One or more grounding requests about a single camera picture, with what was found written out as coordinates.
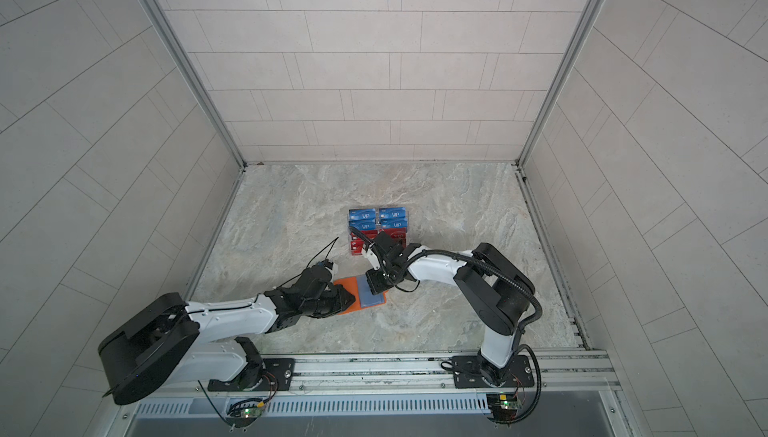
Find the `orange leather card holder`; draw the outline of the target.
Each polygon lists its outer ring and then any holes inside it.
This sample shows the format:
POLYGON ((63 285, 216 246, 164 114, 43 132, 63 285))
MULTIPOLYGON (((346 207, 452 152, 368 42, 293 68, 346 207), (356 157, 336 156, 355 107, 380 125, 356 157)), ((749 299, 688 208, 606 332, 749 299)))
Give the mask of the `orange leather card holder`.
POLYGON ((341 315, 382 306, 387 303, 385 293, 372 293, 368 279, 364 275, 340 279, 335 281, 334 284, 343 287, 354 297, 354 302, 348 305, 341 312, 341 315))

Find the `clear acrylic card display stand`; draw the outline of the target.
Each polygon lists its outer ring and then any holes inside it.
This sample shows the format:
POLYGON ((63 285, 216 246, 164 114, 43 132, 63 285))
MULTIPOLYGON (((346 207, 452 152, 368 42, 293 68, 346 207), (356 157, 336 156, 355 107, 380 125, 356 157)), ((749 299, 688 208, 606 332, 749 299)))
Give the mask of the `clear acrylic card display stand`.
MULTIPOLYGON (((379 207, 379 208, 397 208, 397 207, 379 207)), ((376 230, 378 231, 378 234, 379 233, 383 233, 382 232, 383 229, 380 227, 380 224, 379 224, 379 222, 381 221, 381 219, 379 218, 379 211, 378 211, 379 208, 375 208, 377 210, 377 218, 376 218, 377 229, 376 230)), ((373 208, 353 208, 353 209, 373 209, 373 208)), ((407 245, 407 238, 406 239, 402 239, 402 240, 395 240, 395 241, 398 242, 403 247, 405 247, 407 245)))

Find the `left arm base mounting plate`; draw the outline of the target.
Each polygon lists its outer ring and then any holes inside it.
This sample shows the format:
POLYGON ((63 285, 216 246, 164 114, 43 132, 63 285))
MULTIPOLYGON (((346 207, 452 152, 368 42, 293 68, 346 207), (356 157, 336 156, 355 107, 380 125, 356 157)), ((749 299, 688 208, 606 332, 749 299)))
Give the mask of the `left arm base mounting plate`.
POLYGON ((229 381, 212 379, 206 385, 211 392, 287 391, 296 361, 292 358, 267 358, 259 363, 247 362, 229 381))

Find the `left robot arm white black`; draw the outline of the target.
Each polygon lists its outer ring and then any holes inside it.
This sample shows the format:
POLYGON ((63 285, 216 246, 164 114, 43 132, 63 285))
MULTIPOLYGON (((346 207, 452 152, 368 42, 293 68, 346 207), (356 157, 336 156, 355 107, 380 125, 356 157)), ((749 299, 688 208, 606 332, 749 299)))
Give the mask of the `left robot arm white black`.
POLYGON ((266 381, 267 367, 252 335, 287 329, 303 318, 341 314, 357 293, 333 283, 328 260, 304 269, 290 286, 253 298, 187 302, 166 293, 99 344, 109 388, 118 405, 137 402, 166 383, 208 381, 212 390, 250 390, 266 381))

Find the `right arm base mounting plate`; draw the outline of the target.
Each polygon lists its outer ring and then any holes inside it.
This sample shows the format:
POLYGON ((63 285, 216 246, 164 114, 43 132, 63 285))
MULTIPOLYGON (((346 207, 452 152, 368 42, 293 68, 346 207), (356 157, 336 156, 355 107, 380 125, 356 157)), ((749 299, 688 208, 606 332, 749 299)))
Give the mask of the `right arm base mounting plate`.
POLYGON ((516 355, 502 369, 497 369, 480 355, 453 356, 441 365, 454 378, 458 389, 533 388, 534 367, 526 355, 516 355))

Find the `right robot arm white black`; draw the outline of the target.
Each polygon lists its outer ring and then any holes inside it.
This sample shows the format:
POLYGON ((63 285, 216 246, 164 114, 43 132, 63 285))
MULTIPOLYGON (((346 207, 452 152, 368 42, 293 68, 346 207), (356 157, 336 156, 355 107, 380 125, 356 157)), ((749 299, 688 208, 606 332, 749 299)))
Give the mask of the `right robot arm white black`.
POLYGON ((358 237, 362 255, 372 265, 366 278, 374 294, 406 280, 457 287, 485 326, 474 373, 493 387, 512 381, 511 363, 520 352, 522 335, 542 317, 543 307, 534 284, 498 249, 488 243, 465 252, 418 243, 402 246, 384 232, 374 238, 358 237))

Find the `blue vip card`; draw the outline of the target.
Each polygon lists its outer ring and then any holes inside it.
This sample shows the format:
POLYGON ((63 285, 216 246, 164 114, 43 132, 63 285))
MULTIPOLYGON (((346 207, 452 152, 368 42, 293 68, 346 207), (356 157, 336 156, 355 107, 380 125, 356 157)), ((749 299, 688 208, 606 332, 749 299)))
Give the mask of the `blue vip card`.
POLYGON ((376 220, 377 210, 373 209, 352 209, 348 212, 349 221, 370 221, 376 220))
POLYGON ((349 222, 349 226, 363 232, 374 231, 377 229, 377 223, 375 219, 352 220, 349 222))
POLYGON ((382 229, 407 229, 408 228, 408 220, 406 218, 382 219, 379 222, 379 224, 382 229))
POLYGON ((407 211, 404 207, 397 208, 379 208, 379 218, 381 220, 406 219, 407 211))

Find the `red VIP card front left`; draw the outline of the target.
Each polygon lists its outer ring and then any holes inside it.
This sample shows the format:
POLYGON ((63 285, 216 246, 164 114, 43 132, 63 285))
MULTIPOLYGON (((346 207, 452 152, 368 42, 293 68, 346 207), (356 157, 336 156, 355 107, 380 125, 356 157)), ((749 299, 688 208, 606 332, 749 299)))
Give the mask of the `red VIP card front left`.
POLYGON ((352 255, 361 255, 371 245, 371 241, 365 241, 362 239, 352 239, 350 241, 350 252, 352 255))

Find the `blue VIP card back right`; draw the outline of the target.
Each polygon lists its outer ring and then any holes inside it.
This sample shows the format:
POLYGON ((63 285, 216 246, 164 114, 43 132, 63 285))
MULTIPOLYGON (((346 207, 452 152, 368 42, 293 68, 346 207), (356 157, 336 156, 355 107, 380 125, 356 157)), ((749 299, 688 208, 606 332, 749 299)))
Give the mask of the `blue VIP card back right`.
POLYGON ((379 218, 381 220, 406 219, 407 211, 404 207, 397 208, 379 208, 379 218))

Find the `blue VIP card back left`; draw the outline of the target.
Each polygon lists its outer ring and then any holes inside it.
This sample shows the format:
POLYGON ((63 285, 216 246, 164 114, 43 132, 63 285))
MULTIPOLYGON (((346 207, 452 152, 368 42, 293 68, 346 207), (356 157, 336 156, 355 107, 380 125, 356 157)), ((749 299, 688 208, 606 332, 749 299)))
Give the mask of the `blue VIP card back left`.
POLYGON ((370 221, 376 220, 377 210, 373 209, 352 209, 348 212, 349 221, 370 221))

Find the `left green circuit board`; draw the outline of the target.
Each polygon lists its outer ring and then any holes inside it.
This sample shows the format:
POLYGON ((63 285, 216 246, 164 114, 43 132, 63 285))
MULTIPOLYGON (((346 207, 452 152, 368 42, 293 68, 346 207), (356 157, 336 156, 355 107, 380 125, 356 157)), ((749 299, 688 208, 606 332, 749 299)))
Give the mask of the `left green circuit board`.
POLYGON ((265 408, 261 398, 244 399, 231 404, 226 416, 235 428, 246 428, 263 415, 265 408))

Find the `green circuit board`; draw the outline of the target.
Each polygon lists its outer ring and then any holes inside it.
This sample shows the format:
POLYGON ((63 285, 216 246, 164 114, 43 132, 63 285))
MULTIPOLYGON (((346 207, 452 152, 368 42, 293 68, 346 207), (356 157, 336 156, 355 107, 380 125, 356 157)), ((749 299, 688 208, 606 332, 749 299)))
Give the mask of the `green circuit board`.
POLYGON ((490 411, 489 420, 497 424, 511 424, 522 407, 522 401, 516 395, 487 394, 486 400, 490 411))
POLYGON ((261 398, 244 399, 231 404, 226 416, 235 428, 246 428, 263 415, 265 408, 261 398))

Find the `right green circuit board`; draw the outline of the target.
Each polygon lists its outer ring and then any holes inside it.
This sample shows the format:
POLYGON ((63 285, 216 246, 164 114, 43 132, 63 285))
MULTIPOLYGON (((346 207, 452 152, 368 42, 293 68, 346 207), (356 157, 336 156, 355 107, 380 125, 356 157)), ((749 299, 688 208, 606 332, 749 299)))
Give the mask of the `right green circuit board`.
POLYGON ((497 424, 511 424, 522 407, 522 401, 516 395, 487 394, 486 400, 490 411, 489 420, 497 424))

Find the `aluminium mounting rail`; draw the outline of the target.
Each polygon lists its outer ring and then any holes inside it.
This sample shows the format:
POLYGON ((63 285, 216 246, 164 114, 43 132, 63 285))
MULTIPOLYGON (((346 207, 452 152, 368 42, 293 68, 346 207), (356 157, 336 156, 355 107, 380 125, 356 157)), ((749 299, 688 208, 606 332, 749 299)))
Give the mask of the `aluminium mounting rail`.
POLYGON ((533 394, 543 391, 615 390, 619 378, 607 353, 584 349, 538 349, 529 357, 534 367, 533 388, 458 389, 453 375, 441 365, 451 357, 445 353, 401 354, 303 354, 261 355, 267 358, 292 358, 296 361, 287 391, 211 392, 208 381, 166 383, 152 394, 206 391, 213 396, 323 395, 323 394, 420 394, 461 391, 533 394))

